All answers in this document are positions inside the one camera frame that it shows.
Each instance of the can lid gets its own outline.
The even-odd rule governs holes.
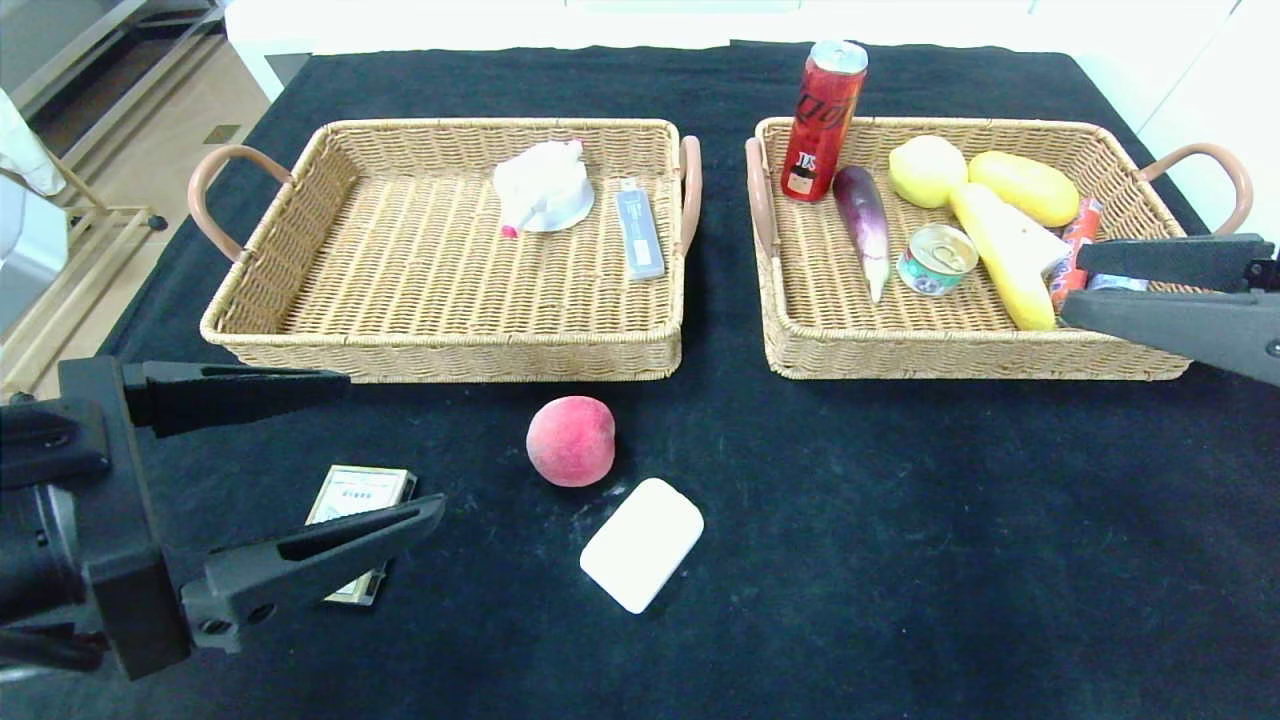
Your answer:
[[[942,223],[922,225],[911,234],[908,247],[934,273],[963,275],[978,264],[978,250],[969,236]]]
[[[855,74],[867,69],[867,50],[844,40],[823,40],[809,50],[809,58],[829,73]]]

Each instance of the mango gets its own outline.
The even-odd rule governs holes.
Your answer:
[[[987,274],[1014,324],[1023,331],[1051,331],[1057,323],[1053,302],[1030,246],[1009,206],[984,184],[965,183],[951,191],[951,211],[978,249]]]
[[[974,155],[969,160],[969,182],[989,187],[1001,200],[1051,228],[1070,223],[1080,208],[1080,192],[1071,178],[1011,152],[988,150]]]
[[[893,192],[920,208],[941,208],[951,190],[969,178],[964,155],[936,135],[920,135],[888,154],[888,181]]]

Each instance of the yellow mango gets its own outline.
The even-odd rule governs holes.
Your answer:
[[[1046,227],[1070,223],[1080,208],[1080,192],[1071,178],[1011,152],[988,150],[974,155],[969,160],[969,182],[989,187],[1001,200]]]
[[[951,191],[951,211],[978,249],[1014,324],[1023,331],[1051,331],[1057,323],[1048,288],[1006,210],[987,186],[969,182]]]

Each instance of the black table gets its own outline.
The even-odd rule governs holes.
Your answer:
[[[179,580],[209,547],[300,523],[333,462],[410,468],[451,507],[371,611],[282,615],[239,656],[201,652],[133,684],[13,685],[0,716],[1280,716],[1276,389],[1199,365],[1153,384],[768,372],[742,141],[790,111],[805,51],[310,60],[250,137],[285,165],[343,118],[659,117],[698,135],[684,365],[653,383],[365,386],[143,442]],[[1149,161],[1066,56],[904,46],[870,63],[861,114],[1087,120]],[[274,191],[237,163],[210,205],[244,238]],[[225,270],[184,224],[104,352],[229,361],[196,329]],[[617,415],[600,487],[552,488],[524,455],[532,413],[571,393]],[[577,553],[623,497],[608,491],[650,475],[707,532],[631,616]]]

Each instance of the robotic arm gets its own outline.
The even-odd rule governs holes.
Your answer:
[[[1073,292],[1062,320],[1280,386],[1280,266],[1257,234],[1112,240],[1080,249],[1096,273],[1206,292]]]
[[[157,437],[246,423],[342,396],[328,372],[142,363],[59,365],[63,397],[0,409],[0,669],[129,679],[192,647],[241,648],[278,611],[314,603],[430,534],[444,496],[212,551],[175,591],[151,532],[134,425]]]

